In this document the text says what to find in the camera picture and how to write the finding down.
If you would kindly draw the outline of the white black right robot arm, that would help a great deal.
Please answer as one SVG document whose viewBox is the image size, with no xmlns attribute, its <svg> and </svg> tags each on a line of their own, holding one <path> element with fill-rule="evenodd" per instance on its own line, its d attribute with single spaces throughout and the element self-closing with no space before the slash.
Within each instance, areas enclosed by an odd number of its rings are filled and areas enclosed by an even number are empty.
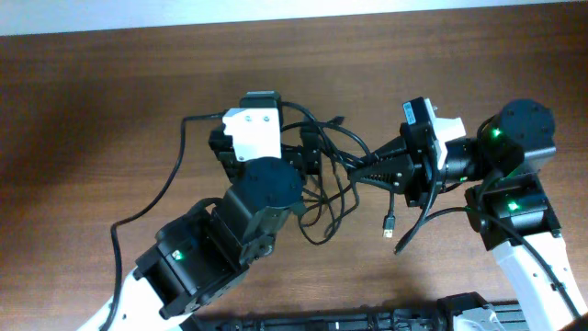
<svg viewBox="0 0 588 331">
<path fill-rule="evenodd" d="M 571 272 L 560 221 L 540 182 L 556 153 L 551 110 L 516 99 L 468 137 L 425 97 L 404 103 L 397 138 L 349 172 L 355 183 L 401 195 L 421 209 L 417 227 L 440 217 L 436 198 L 465 188 L 460 212 L 514 289 L 532 330 L 584 330 L 587 305 Z"/>
</svg>

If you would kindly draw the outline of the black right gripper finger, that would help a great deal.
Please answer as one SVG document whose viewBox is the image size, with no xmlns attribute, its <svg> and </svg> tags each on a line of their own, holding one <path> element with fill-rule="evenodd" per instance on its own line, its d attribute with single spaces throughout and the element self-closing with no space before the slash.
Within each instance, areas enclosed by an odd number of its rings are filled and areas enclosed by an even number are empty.
<svg viewBox="0 0 588 331">
<path fill-rule="evenodd" d="M 403 193 L 414 175 L 414 164 L 407 154 L 393 156 L 349 174 L 354 183 L 368 184 L 392 193 Z"/>
<path fill-rule="evenodd" d="M 404 138 L 399 136 L 380 146 L 367 159 L 368 161 L 383 161 L 405 154 L 408 154 L 407 143 Z"/>
</svg>

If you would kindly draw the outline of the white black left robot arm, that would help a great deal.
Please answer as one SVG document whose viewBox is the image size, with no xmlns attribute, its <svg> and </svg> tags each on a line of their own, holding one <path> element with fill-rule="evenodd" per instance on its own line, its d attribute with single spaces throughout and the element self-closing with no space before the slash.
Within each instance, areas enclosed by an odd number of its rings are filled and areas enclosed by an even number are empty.
<svg viewBox="0 0 588 331">
<path fill-rule="evenodd" d="M 304 169 L 286 157 L 246 162 L 223 197 L 199 200 L 162 227 L 128 275 L 122 273 L 122 223 L 112 224 L 113 295 L 82 329 L 180 329 L 237 286 L 257 259 L 273 253 L 291 215 L 305 214 Z"/>
</svg>

